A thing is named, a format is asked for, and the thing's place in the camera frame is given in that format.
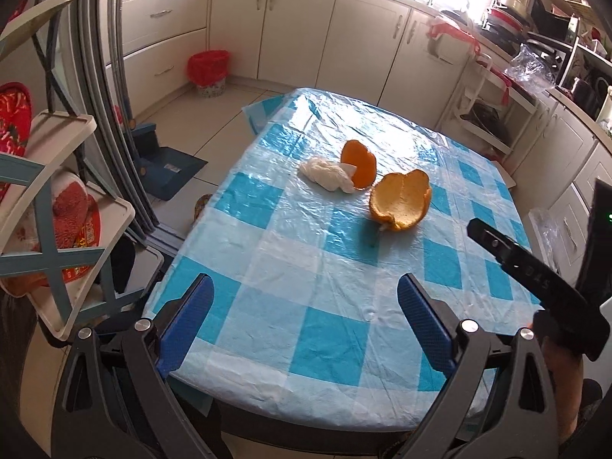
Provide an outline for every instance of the tablecloth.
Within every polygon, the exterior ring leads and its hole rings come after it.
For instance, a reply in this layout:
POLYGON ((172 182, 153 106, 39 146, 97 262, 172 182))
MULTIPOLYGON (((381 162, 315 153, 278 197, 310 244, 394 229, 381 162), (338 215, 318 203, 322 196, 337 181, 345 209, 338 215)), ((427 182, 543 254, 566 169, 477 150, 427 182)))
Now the tablecloth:
MULTIPOLYGON (((261 133, 207 204, 149 298, 153 316, 204 272, 215 299, 180 381, 248 411, 341 430, 392 431, 422 420, 444 376, 397 303, 415 274, 461 319, 513 334, 537 299, 466 235, 479 217, 528 247, 497 169, 466 147, 362 101, 300 89, 247 109, 261 133), (400 233, 369 219, 369 190, 330 193, 298 173, 358 139, 379 180, 420 168, 433 197, 400 233)), ((486 398, 479 392, 475 405, 486 398)))

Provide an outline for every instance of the table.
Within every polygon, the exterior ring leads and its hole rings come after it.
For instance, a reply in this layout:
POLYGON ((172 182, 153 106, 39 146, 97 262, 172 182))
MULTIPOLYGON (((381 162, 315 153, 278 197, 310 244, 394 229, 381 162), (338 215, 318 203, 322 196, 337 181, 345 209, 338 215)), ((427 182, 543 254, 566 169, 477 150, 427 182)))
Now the table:
MULTIPOLYGON (((181 368, 183 383, 237 408, 327 430, 415 428, 444 383, 397 303, 412 272, 461 319, 513 334, 537 299, 466 235, 473 217, 528 247, 491 162, 362 101, 300 89, 246 109, 256 140, 207 204, 145 315, 204 272, 215 300, 181 368), (420 168, 433 197, 400 233, 369 219, 369 190, 330 193, 298 173, 338 160, 349 139, 378 159, 379 180, 420 168)), ((475 400, 482 405, 488 382, 475 400)))

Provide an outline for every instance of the white tissue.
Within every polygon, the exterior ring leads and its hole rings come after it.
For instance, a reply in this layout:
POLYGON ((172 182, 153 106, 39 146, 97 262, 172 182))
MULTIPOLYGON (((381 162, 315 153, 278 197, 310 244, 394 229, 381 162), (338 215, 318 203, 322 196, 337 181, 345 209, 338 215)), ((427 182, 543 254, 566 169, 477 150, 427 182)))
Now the white tissue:
POLYGON ((332 162, 321 157, 313 157, 300 164, 300 172, 327 191, 340 188, 345 193, 354 193, 355 187, 351 177, 355 171, 357 171, 356 166, 332 162))

